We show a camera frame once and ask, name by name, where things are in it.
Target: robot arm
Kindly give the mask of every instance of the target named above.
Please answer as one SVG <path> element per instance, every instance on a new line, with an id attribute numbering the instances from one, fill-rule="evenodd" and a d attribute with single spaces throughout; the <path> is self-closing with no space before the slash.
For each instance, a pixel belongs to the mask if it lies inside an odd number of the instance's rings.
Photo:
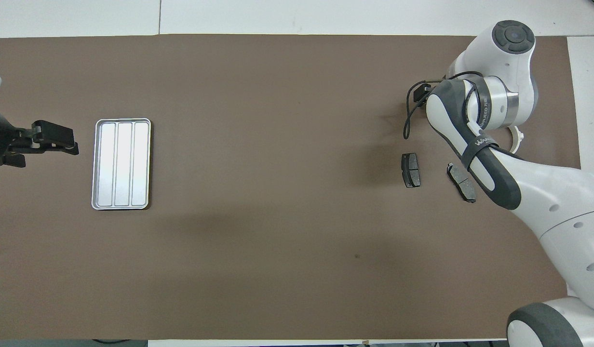
<path id="1" fill-rule="evenodd" d="M 77 155 L 79 145 L 72 129 L 45 120 L 35 121 L 30 129 L 15 128 L 0 114 L 0 166 L 25 167 L 23 154 L 46 151 Z"/>
<path id="2" fill-rule="evenodd" d="M 594 175 L 521 160 L 499 149 L 484 132 L 522 124 L 533 111 L 537 103 L 537 88 L 530 74 L 534 45 L 533 33 L 519 22 L 499 22 L 484 31 L 452 63 L 447 74 L 475 71 L 482 76 L 469 74 L 442 81 L 427 99 L 427 117 L 488 197 L 531 228 L 581 300 L 576 303 L 573 300 L 577 299 L 566 298 L 548 303 L 553 309 L 544 314 L 548 317 L 544 319 L 551 323 L 553 314 L 559 314 L 561 324 L 567 323 L 566 328 L 550 324 L 550 330 L 536 332 L 540 328 L 535 326 L 548 326 L 548 322 L 533 322 L 531 327 L 530 321 L 510 316 L 510 345 L 548 347 L 547 336 L 563 331 L 584 346 L 592 346 Z M 566 345 L 561 338 L 565 337 L 555 336 L 555 341 Z"/>

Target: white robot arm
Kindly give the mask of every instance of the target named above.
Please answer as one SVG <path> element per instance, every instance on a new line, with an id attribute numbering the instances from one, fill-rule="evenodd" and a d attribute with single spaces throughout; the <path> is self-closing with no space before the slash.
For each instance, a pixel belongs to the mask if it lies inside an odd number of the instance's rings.
<path id="1" fill-rule="evenodd" d="M 511 347 L 594 346 L 594 175 L 524 161 L 484 130 L 524 123 L 537 103 L 535 37 L 506 20 L 486 29 L 427 98 L 430 125 L 497 205 L 533 230 L 577 298 L 531 304 L 509 316 Z"/>

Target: silver tray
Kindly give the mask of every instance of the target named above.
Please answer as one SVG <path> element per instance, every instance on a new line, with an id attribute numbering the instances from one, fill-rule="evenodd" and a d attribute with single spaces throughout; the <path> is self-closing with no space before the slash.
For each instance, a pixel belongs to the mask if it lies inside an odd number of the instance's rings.
<path id="1" fill-rule="evenodd" d="M 151 121 L 101 119 L 96 123 L 92 207 L 144 209 L 149 203 Z"/>

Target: brown mat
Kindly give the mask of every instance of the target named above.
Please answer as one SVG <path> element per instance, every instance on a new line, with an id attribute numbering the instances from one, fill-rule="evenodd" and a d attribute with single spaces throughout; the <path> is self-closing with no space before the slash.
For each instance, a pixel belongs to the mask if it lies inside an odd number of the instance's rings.
<path id="1" fill-rule="evenodd" d="M 0 339 L 504 337 L 564 282 L 515 216 L 461 201 L 423 113 L 401 138 L 407 88 L 471 39 L 0 39 L 0 112 L 81 147 L 0 167 Z M 533 68 L 519 154 L 579 167 L 566 39 Z M 95 122 L 130 117 L 154 123 L 151 206 L 95 211 Z"/>

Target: white floor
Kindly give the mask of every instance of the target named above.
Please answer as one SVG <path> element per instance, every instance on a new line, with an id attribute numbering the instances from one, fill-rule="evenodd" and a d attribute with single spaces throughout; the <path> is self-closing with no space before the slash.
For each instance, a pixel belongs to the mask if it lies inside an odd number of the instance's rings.
<path id="1" fill-rule="evenodd" d="M 594 4 L 590 0 L 0 0 L 0 38 L 168 33 L 478 35 L 504 19 L 520 20 L 539 36 L 568 37 L 573 77 L 569 92 L 575 95 L 580 160 L 583 169 L 594 173 Z M 149 345 L 359 344 L 363 340 L 161 340 Z"/>

